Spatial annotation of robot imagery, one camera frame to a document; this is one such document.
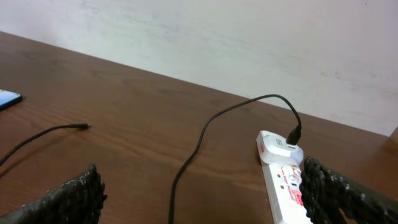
cable end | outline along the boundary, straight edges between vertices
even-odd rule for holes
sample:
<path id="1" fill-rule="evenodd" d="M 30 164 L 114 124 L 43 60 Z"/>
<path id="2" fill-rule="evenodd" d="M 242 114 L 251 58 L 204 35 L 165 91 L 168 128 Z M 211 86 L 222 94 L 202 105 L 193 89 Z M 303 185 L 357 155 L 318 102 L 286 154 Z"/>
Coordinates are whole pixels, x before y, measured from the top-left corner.
<path id="1" fill-rule="evenodd" d="M 301 127 L 297 126 L 295 129 L 293 129 L 292 132 L 290 132 L 289 136 L 286 139 L 286 143 L 290 145 L 297 145 L 301 138 Z"/>
<path id="2" fill-rule="evenodd" d="M 91 125 L 89 125 L 89 124 L 71 124 L 71 125 L 69 125 L 69 128 L 88 129 L 90 127 L 91 127 Z"/>

white wall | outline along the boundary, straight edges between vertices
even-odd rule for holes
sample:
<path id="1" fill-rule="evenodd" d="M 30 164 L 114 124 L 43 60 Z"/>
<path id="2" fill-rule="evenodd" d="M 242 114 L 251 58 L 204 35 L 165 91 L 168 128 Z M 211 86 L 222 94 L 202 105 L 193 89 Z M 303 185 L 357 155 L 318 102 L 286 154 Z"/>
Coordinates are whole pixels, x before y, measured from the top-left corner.
<path id="1" fill-rule="evenodd" d="M 396 0 L 0 0 L 0 30 L 390 135 Z M 285 107 L 277 100 L 267 100 Z"/>

wooden table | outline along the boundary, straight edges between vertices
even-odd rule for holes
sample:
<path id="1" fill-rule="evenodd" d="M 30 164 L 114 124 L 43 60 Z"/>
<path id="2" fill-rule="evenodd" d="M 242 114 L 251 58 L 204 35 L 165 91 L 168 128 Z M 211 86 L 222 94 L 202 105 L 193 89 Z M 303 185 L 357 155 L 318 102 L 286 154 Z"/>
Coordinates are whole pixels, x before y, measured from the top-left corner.
<path id="1" fill-rule="evenodd" d="M 0 214 L 95 163 L 109 195 L 100 223 L 167 223 L 173 178 L 204 122 L 245 100 L 5 33 L 0 33 L 0 70 L 0 88 L 26 97 L 0 112 L 1 155 L 51 126 L 93 125 L 86 131 L 54 131 L 15 153 L 0 174 Z M 398 200 L 396 143 L 324 119 L 301 118 L 305 156 Z M 286 136 L 295 125 L 291 111 L 261 102 L 214 120 L 180 179 L 175 222 L 272 223 L 255 139 L 260 130 Z"/>

wood grain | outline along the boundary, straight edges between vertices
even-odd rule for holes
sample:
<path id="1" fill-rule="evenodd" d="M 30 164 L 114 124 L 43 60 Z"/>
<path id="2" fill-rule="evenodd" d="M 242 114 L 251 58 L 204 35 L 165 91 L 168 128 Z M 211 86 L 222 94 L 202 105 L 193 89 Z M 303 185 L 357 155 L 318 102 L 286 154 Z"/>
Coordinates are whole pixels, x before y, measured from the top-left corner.
<path id="1" fill-rule="evenodd" d="M 106 182 L 100 223 L 165 223 L 173 178 L 204 122 L 245 100 L 151 72 L 0 33 L 0 87 L 26 99 L 0 112 L 0 154 L 45 128 L 2 167 L 0 214 L 39 198 L 95 163 Z M 306 156 L 395 200 L 397 144 L 301 114 Z M 177 187 L 176 223 L 271 223 L 255 139 L 287 135 L 289 110 L 253 103 L 210 124 Z"/>

white power strip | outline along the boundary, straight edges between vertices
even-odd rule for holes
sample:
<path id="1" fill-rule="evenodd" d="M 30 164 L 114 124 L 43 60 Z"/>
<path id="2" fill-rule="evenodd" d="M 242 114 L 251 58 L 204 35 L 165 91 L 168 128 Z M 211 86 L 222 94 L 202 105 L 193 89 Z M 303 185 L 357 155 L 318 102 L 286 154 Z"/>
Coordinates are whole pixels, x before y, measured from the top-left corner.
<path id="1" fill-rule="evenodd" d="M 285 138 L 268 131 L 260 132 L 257 147 L 274 223 L 311 223 L 299 190 L 302 149 L 286 144 Z"/>

